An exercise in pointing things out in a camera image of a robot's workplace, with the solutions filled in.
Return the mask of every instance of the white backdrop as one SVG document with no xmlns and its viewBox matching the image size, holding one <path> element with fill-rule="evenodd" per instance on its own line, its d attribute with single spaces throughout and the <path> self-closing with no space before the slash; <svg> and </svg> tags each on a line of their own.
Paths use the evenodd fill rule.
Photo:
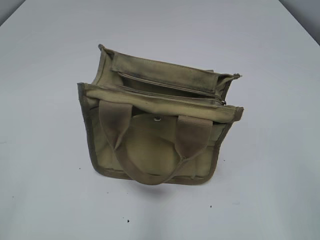
<svg viewBox="0 0 320 240">
<path fill-rule="evenodd" d="M 243 75 L 210 182 L 94 171 L 76 83 L 94 79 L 99 43 Z M 277 0 L 26 1 L 0 27 L 0 239 L 320 239 L 319 67 Z"/>
</svg>

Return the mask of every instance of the zippered pocket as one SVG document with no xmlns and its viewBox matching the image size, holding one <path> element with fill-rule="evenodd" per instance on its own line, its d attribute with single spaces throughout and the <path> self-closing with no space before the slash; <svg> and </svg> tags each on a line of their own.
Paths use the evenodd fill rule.
<svg viewBox="0 0 320 240">
<path fill-rule="evenodd" d="M 212 105 L 218 105 L 218 106 L 225 105 L 224 104 L 225 101 L 222 101 L 219 97 L 213 98 L 213 97 L 179 96 L 179 95 L 169 95 L 169 94 L 163 94 L 163 93 L 155 93 L 155 92 L 150 92 L 150 91 L 138 90 L 138 89 L 128 87 L 125 85 L 116 85 L 116 87 L 119 89 L 123 89 L 125 91 L 128 91 L 128 92 L 131 92 L 131 93 L 137 93 L 137 94 L 143 94 L 143 95 L 149 95 L 149 96 L 155 96 L 155 97 L 164 97 L 164 98 L 190 101 L 193 103 L 212 104 Z"/>
</svg>

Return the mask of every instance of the bag compartment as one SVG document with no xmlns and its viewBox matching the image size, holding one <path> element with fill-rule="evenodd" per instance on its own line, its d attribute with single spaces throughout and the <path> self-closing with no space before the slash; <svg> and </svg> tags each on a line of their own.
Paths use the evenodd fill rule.
<svg viewBox="0 0 320 240">
<path fill-rule="evenodd" d="M 177 115 L 181 113 L 178 113 L 177 110 L 183 110 L 184 105 L 186 105 L 185 101 L 134 94 L 114 88 L 100 88 L 84 83 L 79 84 L 79 99 L 86 122 L 91 161 L 99 173 L 115 178 L 128 178 L 114 157 L 101 129 L 98 118 L 100 100 L 134 103 L 134 106 L 140 109 L 140 113 L 133 115 L 131 118 L 124 142 L 129 155 L 133 156 L 132 160 L 141 170 L 153 175 L 165 175 L 175 167 L 178 156 L 174 150 L 173 141 Z M 166 106 L 160 107 L 161 104 L 176 106 L 170 112 L 164 111 Z M 233 106 L 217 107 L 209 104 L 188 104 L 189 107 L 194 106 L 199 112 L 212 112 L 208 116 L 220 122 L 213 125 L 206 150 L 197 158 L 189 161 L 178 173 L 178 176 L 174 177 L 169 183 L 200 184 L 207 181 L 216 166 L 217 161 L 215 159 L 218 157 L 221 141 L 232 122 L 236 121 L 237 117 L 235 116 L 242 112 L 241 108 L 237 110 Z M 155 117 L 161 117 L 161 121 L 156 121 Z"/>
</svg>

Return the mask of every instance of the bag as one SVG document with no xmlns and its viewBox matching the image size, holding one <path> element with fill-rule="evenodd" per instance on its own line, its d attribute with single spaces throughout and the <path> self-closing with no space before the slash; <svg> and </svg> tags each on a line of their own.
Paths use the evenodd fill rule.
<svg viewBox="0 0 320 240">
<path fill-rule="evenodd" d="M 146 185 L 208 181 L 223 139 L 243 113 L 225 102 L 240 75 L 99 49 L 93 83 L 78 83 L 94 169 Z"/>
</svg>

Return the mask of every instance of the canvas bag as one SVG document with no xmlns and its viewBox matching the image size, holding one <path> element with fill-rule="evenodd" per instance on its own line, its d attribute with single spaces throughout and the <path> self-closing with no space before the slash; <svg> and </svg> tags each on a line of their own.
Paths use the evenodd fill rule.
<svg viewBox="0 0 320 240">
<path fill-rule="evenodd" d="M 146 185 L 208 181 L 244 110 L 225 102 L 240 75 L 99 49 L 93 83 L 78 83 L 94 169 Z"/>
</svg>

